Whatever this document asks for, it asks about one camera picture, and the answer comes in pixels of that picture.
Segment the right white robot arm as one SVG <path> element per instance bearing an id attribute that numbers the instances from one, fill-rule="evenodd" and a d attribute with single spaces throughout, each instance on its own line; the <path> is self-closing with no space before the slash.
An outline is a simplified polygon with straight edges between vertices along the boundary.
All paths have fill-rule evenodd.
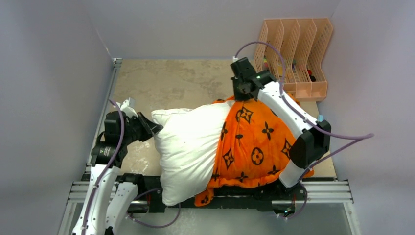
<path id="1" fill-rule="evenodd" d="M 236 101 L 259 100 L 267 105 L 288 127 L 295 142 L 288 151 L 290 160 L 275 185 L 276 196 L 287 199 L 294 193 L 311 164 L 328 152 L 331 125 L 303 110 L 268 70 L 256 72 L 248 58 L 233 57 L 231 78 Z"/>

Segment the orange patterned pillowcase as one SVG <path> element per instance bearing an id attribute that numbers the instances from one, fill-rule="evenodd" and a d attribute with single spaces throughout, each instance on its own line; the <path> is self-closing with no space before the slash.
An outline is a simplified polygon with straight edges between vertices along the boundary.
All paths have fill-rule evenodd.
<path id="1" fill-rule="evenodd" d="M 227 99 L 231 109 L 222 126 L 213 173 L 206 189 L 195 196 L 197 207 L 208 205 L 214 189 L 256 188 L 278 179 L 295 142 L 289 128 L 266 104 L 254 99 Z"/>

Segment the white pillow insert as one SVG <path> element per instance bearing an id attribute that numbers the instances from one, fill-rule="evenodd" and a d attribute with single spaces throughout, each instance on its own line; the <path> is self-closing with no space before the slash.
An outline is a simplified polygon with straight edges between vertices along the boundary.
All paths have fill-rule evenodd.
<path id="1" fill-rule="evenodd" d="M 151 112 L 162 130 L 154 136 L 160 155 L 162 201 L 174 206 L 204 191 L 211 180 L 223 124 L 233 100 L 195 109 Z"/>

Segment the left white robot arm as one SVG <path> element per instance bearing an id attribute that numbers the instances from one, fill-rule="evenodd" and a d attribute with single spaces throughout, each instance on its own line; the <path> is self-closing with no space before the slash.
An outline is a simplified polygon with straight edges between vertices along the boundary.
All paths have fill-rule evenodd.
<path id="1" fill-rule="evenodd" d="M 133 200 L 146 194 L 144 176 L 120 169 L 128 145 L 154 137 L 162 126 L 141 112 L 113 111 L 106 115 L 104 131 L 91 151 L 90 180 L 81 210 L 71 234 L 114 235 Z"/>

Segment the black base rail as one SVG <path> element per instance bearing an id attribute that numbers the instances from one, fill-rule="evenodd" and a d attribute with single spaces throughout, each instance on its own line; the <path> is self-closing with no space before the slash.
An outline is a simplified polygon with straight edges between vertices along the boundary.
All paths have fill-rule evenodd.
<path id="1" fill-rule="evenodd" d="M 157 176 L 125 173 L 115 179 L 115 188 L 125 182 L 138 184 L 138 192 L 142 196 L 134 201 L 128 212 L 144 212 L 139 206 L 147 206 L 150 213 L 164 213 L 168 207 L 162 202 L 161 183 Z M 293 188 L 286 191 L 277 188 L 275 182 L 256 188 L 240 188 L 223 186 L 214 189 L 214 197 L 204 209 L 256 209 L 260 212 L 275 210 L 278 213 L 294 213 L 295 208 L 303 203 L 322 199 L 328 202 L 334 198 L 335 179 L 330 177 L 311 177 L 303 179 Z"/>

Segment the pink mesh file organizer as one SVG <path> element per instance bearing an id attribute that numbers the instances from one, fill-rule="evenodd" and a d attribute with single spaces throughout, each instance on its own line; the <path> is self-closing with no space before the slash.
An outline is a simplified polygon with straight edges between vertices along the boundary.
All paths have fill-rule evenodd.
<path id="1" fill-rule="evenodd" d="M 328 18 L 265 19 L 253 66 L 284 79 L 284 90 L 299 101 L 323 101 L 328 82 L 322 61 L 333 26 Z"/>

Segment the aluminium frame rail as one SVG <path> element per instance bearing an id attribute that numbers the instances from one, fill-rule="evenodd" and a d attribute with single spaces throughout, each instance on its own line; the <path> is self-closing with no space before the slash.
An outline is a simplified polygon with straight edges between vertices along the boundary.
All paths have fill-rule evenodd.
<path id="1" fill-rule="evenodd" d="M 230 85 L 219 87 L 223 76 L 231 75 L 228 60 L 187 60 L 187 59 L 116 59 L 112 76 L 110 96 L 136 99 L 136 107 L 149 115 L 158 108 L 172 108 L 173 105 L 196 107 L 213 101 L 231 92 Z M 196 78 L 192 83 L 185 79 Z M 156 174 L 161 167 L 156 160 L 158 154 L 151 147 L 153 141 L 135 143 L 131 149 L 133 157 L 127 157 L 126 170 L 137 173 Z M 142 164 L 133 166 L 133 160 L 143 159 Z M 348 181 L 337 181 L 331 159 L 323 166 L 317 166 L 317 177 L 305 179 L 309 203 L 352 203 Z M 66 210 L 58 235 L 69 235 L 80 214 L 80 208 L 87 193 L 87 181 L 73 182 Z"/>

